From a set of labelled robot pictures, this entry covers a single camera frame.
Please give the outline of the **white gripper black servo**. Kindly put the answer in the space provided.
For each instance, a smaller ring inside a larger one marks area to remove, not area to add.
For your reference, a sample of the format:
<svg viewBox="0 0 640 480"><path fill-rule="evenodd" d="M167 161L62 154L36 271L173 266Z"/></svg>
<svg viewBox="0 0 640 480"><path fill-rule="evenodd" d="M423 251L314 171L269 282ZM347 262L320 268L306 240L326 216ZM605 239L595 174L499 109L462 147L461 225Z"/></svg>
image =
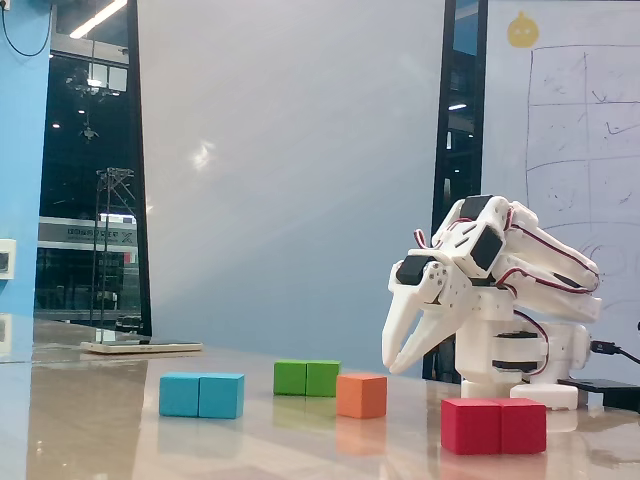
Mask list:
<svg viewBox="0 0 640 480"><path fill-rule="evenodd" d="M435 249L412 249L392 267L382 330L382 362L391 374L404 372L460 328L456 310L471 289L470 278Z"/></svg>

